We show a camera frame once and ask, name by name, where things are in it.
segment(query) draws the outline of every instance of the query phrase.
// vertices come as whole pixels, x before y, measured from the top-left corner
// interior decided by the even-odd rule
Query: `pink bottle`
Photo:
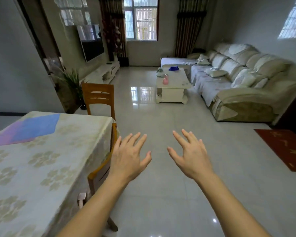
[[[162,84],[164,84],[164,85],[169,84],[169,76],[168,75],[165,75],[165,78],[163,79]]]

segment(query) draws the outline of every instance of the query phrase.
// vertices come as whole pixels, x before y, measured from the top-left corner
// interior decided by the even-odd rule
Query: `chair backrest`
[[[88,115],[91,115],[90,104],[106,104],[111,106],[111,117],[115,119],[114,86],[83,82],[81,84],[83,99],[87,106]]]
[[[88,175],[88,182],[90,187],[91,195],[94,195],[97,189],[102,185],[107,176],[109,175],[109,170],[111,166],[111,157],[113,153],[114,145],[117,141],[117,126],[116,123],[112,124],[112,134],[111,134],[111,151],[108,154],[106,160],[97,168],[95,171]]]

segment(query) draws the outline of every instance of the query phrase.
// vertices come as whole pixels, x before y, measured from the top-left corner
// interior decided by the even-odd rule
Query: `brown curtain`
[[[112,60],[113,52],[117,52],[119,57],[127,57],[126,51],[126,31],[125,31],[125,15],[124,15],[124,0],[99,0],[101,4],[102,21],[105,33],[110,33],[110,40],[107,39],[108,51],[110,60]],[[118,27],[117,38],[112,38],[115,32],[114,28]]]
[[[206,15],[207,3],[208,0],[180,0],[175,57],[186,57],[192,52]]]

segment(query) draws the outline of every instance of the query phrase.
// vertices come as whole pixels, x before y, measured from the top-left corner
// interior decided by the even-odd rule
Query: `tv stand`
[[[109,84],[120,68],[119,61],[102,64],[98,69],[87,75],[82,81],[96,84]]]

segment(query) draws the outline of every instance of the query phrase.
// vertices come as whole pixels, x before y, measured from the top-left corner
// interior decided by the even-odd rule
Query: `tv screen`
[[[77,26],[86,62],[104,53],[99,25]]]

